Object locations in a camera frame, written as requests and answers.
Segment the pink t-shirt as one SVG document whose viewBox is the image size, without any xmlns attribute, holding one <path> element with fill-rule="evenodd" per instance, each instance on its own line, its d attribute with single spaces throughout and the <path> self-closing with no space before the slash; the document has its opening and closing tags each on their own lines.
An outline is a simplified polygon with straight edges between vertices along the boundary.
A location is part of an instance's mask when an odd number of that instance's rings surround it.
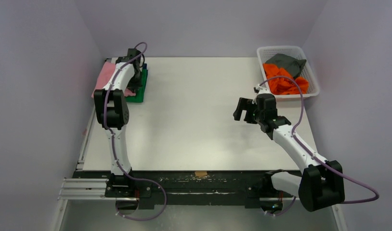
<svg viewBox="0 0 392 231">
<path fill-rule="evenodd" d="M 109 82 L 109 80 L 113 76 L 115 69 L 116 69 L 116 64 L 110 63 L 110 62 L 104 63 L 104 65 L 100 71 L 100 74 L 96 80 L 96 85 L 95 85 L 94 91 L 103 89 L 103 87 Z"/>
</svg>

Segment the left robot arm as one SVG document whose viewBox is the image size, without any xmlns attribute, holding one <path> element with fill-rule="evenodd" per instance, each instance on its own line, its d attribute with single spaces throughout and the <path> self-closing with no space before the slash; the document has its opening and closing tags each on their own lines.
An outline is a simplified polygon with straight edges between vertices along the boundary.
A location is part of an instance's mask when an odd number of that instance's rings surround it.
<svg viewBox="0 0 392 231">
<path fill-rule="evenodd" d="M 106 183 L 106 196 L 129 197 L 135 183 L 128 176 L 131 164 L 126 146 L 126 128 L 130 118 L 125 91 L 142 87 L 141 57 L 137 48 L 129 48 L 126 56 L 118 57 L 109 80 L 93 92 L 96 118 L 105 129 L 111 153 L 111 174 Z"/>
</svg>

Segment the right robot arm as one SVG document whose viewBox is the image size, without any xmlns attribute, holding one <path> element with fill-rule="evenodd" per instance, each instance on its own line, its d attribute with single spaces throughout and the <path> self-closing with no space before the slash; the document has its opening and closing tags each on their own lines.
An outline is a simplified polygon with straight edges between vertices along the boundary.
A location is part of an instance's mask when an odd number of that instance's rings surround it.
<svg viewBox="0 0 392 231">
<path fill-rule="evenodd" d="M 234 120 L 239 121 L 243 111 L 246 112 L 244 121 L 258 124 L 263 133 L 286 151 L 301 172 L 299 177 L 281 169 L 268 173 L 262 183 L 266 195 L 286 192 L 298 197 L 309 212 L 344 202 L 341 164 L 316 154 L 301 139 L 291 122 L 278 115 L 274 95 L 263 93 L 255 99 L 240 98 L 233 113 Z"/>
</svg>

